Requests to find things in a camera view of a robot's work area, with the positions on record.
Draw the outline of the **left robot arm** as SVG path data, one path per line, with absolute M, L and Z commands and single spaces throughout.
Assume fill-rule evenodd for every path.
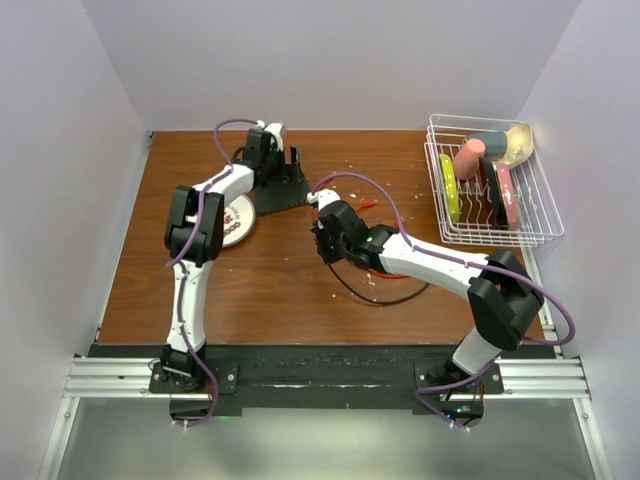
M 164 234 L 173 270 L 172 319 L 156 376 L 196 392 L 212 380 L 204 364 L 204 308 L 208 278 L 223 248 L 224 210 L 242 195 L 254 194 L 256 213 L 270 215 L 305 203 L 309 183 L 297 147 L 285 154 L 285 125 L 254 121 L 245 145 L 225 157 L 210 179 L 173 191 Z

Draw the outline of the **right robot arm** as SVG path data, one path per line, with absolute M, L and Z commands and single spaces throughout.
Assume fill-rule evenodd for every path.
M 508 250 L 490 256 L 457 252 L 405 238 L 397 227 L 369 227 L 333 191 L 310 194 L 307 201 L 316 211 L 312 233 L 326 264 L 346 260 L 361 270 L 408 276 L 468 301 L 474 327 L 436 374 L 456 392 L 469 392 L 491 360 L 516 350 L 543 306 L 543 296 Z

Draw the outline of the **black network switch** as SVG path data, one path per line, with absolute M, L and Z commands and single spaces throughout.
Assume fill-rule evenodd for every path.
M 310 192 L 306 178 L 301 181 L 273 182 L 253 190 L 254 206 L 259 216 L 291 210 L 307 204 Z

